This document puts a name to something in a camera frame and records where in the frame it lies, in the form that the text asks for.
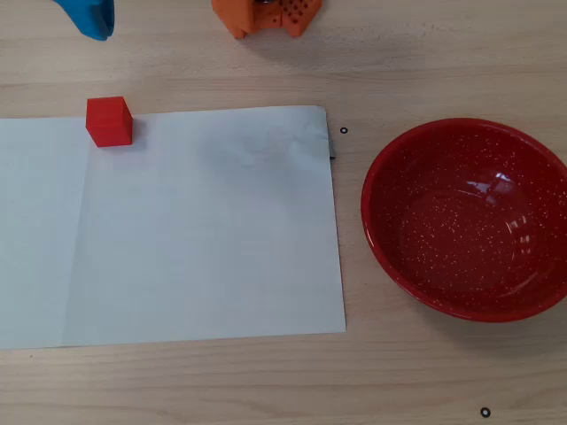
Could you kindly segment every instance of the red bowl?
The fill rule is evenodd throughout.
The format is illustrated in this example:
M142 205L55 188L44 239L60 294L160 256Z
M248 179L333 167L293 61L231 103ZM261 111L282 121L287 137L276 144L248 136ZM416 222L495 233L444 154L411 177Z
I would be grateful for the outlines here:
M362 222L404 290L472 321L517 321L567 294L567 167L485 120L414 128L370 167Z

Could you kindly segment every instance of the wood grain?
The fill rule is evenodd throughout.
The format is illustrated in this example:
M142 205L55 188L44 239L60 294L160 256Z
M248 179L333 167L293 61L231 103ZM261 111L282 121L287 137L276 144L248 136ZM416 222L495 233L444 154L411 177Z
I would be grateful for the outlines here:
M567 423L567 304L501 325L433 312L386 277L359 214L372 159L428 120L498 120L567 161L564 0L328 0L298 40L244 41L207 0L116 6L100 43L51 1L0 0L0 117L82 115L106 95L138 113L325 106L348 330L0 352L0 423Z

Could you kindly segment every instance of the blue plastic part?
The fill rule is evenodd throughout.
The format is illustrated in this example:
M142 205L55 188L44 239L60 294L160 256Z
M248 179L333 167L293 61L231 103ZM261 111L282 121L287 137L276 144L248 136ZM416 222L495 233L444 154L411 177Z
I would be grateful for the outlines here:
M54 0L84 35L103 42L114 31L114 0Z

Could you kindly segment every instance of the bowl rim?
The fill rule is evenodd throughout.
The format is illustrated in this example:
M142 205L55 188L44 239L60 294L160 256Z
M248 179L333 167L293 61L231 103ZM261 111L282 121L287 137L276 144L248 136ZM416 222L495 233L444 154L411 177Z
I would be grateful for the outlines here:
M374 239L373 224L371 221L370 214L370 199L372 195L372 190L374 188L374 180L379 170L382 169L385 162L391 155L403 147L410 140L423 135L432 129L448 128L455 126L480 126L486 128L492 128L499 131L503 131L512 135L514 138L529 144L536 151L538 151L543 157L549 162L551 166L554 166L560 173L563 174L563 178L567 180L567 166L546 146L538 142L533 137L515 129L508 127L504 124L498 122L493 122L489 120L482 120L477 118L449 118L444 120L435 120L427 122L420 126L414 127L409 131L403 133L396 137L393 141L388 143L377 155L377 157L372 162L369 171L364 179L364 185L362 186L361 193L361 217L362 226L364 227L364 234L369 243L370 249L374 253L374 256L378 260L378 263L385 272L407 293L421 301L423 304L445 314L449 314L454 317L469 321L483 321L483 322L507 322L507 321L520 321L528 317L534 316L536 314L542 313L552 306L559 303L565 296L567 296L567 284L564 284L558 290L552 294L550 297L546 298L544 302L529 306L525 308L520 308L511 312L503 313L479 313L466 308L452 307L440 303L436 298L427 295L418 289L416 285L407 280L402 276L398 270L392 265L392 263L387 259L384 252L380 248L380 245Z

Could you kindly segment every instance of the paper sheet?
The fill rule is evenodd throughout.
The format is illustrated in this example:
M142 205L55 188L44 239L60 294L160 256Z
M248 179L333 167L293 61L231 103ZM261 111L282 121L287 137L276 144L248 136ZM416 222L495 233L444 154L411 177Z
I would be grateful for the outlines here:
M322 108L139 115L110 149L83 127L0 120L27 162L2 167L0 348L345 330Z

